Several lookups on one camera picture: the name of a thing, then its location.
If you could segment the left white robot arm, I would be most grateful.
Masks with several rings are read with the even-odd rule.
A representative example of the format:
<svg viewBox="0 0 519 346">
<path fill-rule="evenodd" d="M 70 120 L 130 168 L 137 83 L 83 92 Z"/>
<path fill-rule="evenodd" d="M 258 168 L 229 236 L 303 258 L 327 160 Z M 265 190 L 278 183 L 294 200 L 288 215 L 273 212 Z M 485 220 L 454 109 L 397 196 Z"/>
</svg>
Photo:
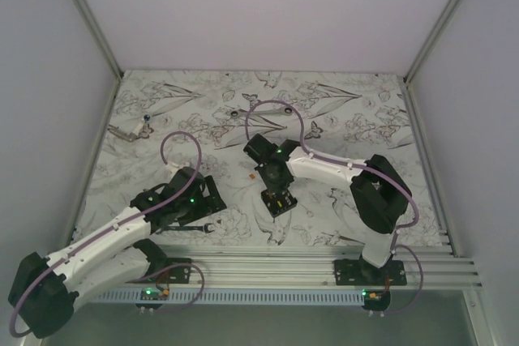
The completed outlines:
<svg viewBox="0 0 519 346">
<path fill-rule="evenodd" d="M 10 331 L 22 319 L 27 334 L 44 339 L 65 326 L 90 299 L 122 283 L 154 283 L 167 257 L 151 241 L 154 233 L 190 227 L 225 210 L 212 176 L 175 169 L 169 182 L 137 194 L 110 222 L 61 250 L 33 252 L 18 266 L 8 301 L 14 309 Z"/>
</svg>

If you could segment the black fuse box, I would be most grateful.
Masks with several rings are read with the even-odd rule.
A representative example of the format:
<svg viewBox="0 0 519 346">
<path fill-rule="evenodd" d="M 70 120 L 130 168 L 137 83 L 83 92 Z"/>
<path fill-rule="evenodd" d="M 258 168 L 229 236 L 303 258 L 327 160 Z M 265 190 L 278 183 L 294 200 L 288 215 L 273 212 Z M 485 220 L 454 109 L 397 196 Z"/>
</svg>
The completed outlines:
<svg viewBox="0 0 519 346">
<path fill-rule="evenodd" d="M 261 192 L 261 199 L 272 218 L 292 210 L 298 204 L 298 200 L 288 190 L 277 193 L 264 190 Z"/>
</svg>

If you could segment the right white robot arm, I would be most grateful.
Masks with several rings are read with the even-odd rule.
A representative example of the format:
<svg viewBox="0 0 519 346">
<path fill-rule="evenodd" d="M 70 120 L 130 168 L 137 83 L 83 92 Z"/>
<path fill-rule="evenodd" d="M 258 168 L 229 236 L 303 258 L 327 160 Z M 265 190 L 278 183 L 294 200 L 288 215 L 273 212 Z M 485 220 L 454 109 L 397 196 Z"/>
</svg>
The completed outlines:
<svg viewBox="0 0 519 346">
<path fill-rule="evenodd" d="M 395 246 L 397 222 L 411 204 L 412 193 L 389 161 L 380 155 L 352 160 L 319 154 L 304 143 L 287 139 L 280 146 L 254 135 L 243 148 L 265 185 L 261 198 L 274 218 L 297 204 L 290 184 L 297 178 L 349 190 L 366 227 L 359 274 L 367 284 L 388 275 L 387 261 Z"/>
</svg>

